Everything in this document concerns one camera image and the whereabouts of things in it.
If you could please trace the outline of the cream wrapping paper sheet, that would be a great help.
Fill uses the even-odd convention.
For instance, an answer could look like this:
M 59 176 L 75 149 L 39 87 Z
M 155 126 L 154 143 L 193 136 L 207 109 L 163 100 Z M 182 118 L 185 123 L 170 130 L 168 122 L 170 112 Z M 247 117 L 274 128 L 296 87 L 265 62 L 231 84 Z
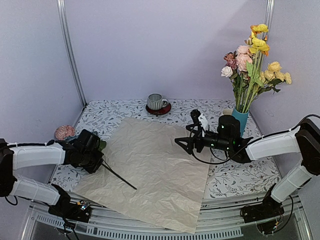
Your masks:
M 124 118 L 103 153 L 137 190 L 101 167 L 82 176 L 73 192 L 135 220 L 195 233 L 211 154 L 187 154 L 175 143 L 187 134 L 178 125 Z

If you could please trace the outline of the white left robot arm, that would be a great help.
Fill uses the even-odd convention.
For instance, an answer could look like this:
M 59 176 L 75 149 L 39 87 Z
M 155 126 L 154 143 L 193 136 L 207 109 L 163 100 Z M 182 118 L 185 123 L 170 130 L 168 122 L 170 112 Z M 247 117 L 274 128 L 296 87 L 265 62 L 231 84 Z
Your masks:
M 73 203 L 61 186 L 49 183 L 56 166 L 84 169 L 93 174 L 102 165 L 101 139 L 84 129 L 74 139 L 45 143 L 0 140 L 0 196 L 21 197 L 49 206 L 51 215 L 88 223 L 92 208 L 84 200 Z

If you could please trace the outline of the teal vase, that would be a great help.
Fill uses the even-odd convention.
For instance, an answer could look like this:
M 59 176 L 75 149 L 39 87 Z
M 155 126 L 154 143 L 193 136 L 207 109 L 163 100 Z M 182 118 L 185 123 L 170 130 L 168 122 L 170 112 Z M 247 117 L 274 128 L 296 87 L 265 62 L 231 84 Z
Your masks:
M 245 132 L 245 128 L 246 128 L 246 124 L 247 124 L 247 120 L 248 120 L 248 116 L 249 116 L 249 112 L 240 112 L 238 111 L 235 107 L 232 110 L 232 114 L 231 114 L 236 120 L 239 121 L 240 123 L 240 135 L 243 136 L 244 132 Z

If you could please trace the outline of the yellow poppy stem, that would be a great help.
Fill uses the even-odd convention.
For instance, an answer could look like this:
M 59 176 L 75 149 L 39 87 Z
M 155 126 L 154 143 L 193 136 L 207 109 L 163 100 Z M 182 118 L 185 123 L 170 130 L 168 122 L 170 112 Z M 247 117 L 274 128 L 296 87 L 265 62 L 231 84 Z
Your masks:
M 257 85 L 261 85 L 261 82 L 259 81 L 259 76 L 261 73 L 264 56 L 266 55 L 262 54 L 259 51 L 256 54 L 252 54 L 252 63 L 246 63 L 248 87 L 245 90 L 244 95 L 243 113 L 249 111 L 249 108 L 252 102 L 254 101 L 255 88 L 257 87 Z

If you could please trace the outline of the white and mauve rose stem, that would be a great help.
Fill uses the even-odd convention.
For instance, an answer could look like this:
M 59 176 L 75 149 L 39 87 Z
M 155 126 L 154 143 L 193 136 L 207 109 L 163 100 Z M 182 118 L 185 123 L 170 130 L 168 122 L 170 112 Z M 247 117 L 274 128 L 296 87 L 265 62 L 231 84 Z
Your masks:
M 244 74 L 239 70 L 236 57 L 236 52 L 229 52 L 223 57 L 226 63 L 221 69 L 221 76 L 230 80 L 235 97 L 235 109 L 239 113 L 243 113 Z

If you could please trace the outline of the yellow rose stem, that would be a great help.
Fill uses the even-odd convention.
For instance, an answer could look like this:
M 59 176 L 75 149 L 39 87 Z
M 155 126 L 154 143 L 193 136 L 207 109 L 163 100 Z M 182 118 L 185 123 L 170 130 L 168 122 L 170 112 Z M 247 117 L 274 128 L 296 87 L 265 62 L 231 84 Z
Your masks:
M 253 99 L 256 100 L 263 93 L 273 91 L 273 93 L 278 93 L 280 89 L 278 85 L 292 84 L 292 77 L 289 72 L 282 72 L 282 66 L 278 61 L 273 61 L 268 64 L 265 71 L 261 71 L 259 75 L 258 84 L 254 90 Z

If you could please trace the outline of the orange poppy stem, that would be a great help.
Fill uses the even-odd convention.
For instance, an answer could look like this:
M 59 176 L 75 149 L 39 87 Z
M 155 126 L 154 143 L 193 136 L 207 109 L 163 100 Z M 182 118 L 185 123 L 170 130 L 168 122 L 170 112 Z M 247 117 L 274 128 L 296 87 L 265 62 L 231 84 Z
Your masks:
M 263 34 L 269 32 L 268 26 L 266 24 L 251 25 L 250 29 L 251 35 L 246 44 L 249 45 L 251 54 L 261 52 L 268 56 L 270 51 L 270 46 L 267 44 L 268 36 L 263 36 Z

